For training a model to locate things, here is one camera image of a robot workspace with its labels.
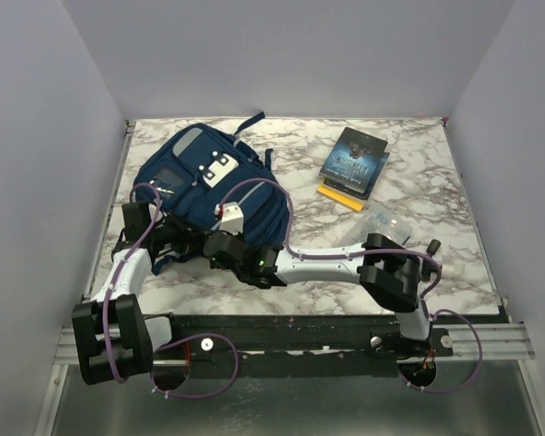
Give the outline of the navy blue student backpack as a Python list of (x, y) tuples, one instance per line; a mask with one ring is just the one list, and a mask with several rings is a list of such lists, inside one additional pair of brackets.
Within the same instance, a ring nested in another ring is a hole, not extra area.
[(193, 124), (172, 136), (141, 167), (134, 184), (153, 185), (162, 211), (204, 230), (216, 230), (216, 205), (237, 184), (249, 183), (228, 196), (243, 212), (243, 237), (252, 246), (283, 243), (289, 211), (286, 196), (269, 183), (275, 181), (271, 148), (264, 158), (237, 133), (228, 134), (207, 124)]

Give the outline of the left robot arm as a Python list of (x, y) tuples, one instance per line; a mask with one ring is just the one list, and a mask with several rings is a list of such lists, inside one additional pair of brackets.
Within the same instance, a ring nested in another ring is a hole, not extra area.
[(104, 285), (72, 311), (78, 362), (88, 385), (125, 382), (151, 371), (154, 352), (172, 359), (182, 351), (183, 336), (172, 329), (169, 317), (145, 318), (138, 295), (162, 252), (197, 254), (206, 237), (180, 217), (151, 212), (147, 202), (124, 204), (122, 213), (124, 228)]

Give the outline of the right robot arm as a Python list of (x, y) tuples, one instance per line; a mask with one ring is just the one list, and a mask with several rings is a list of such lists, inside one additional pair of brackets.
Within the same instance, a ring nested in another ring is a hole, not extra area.
[(252, 247), (241, 237), (218, 231), (204, 246), (211, 266), (231, 271), (260, 289), (300, 282), (360, 285), (383, 309), (395, 313), (401, 348), (412, 356), (432, 346), (426, 292), (419, 291), (425, 263), (441, 278), (441, 266), (426, 253), (407, 250), (386, 236), (371, 233), (365, 243), (328, 250), (292, 249), (288, 245)]

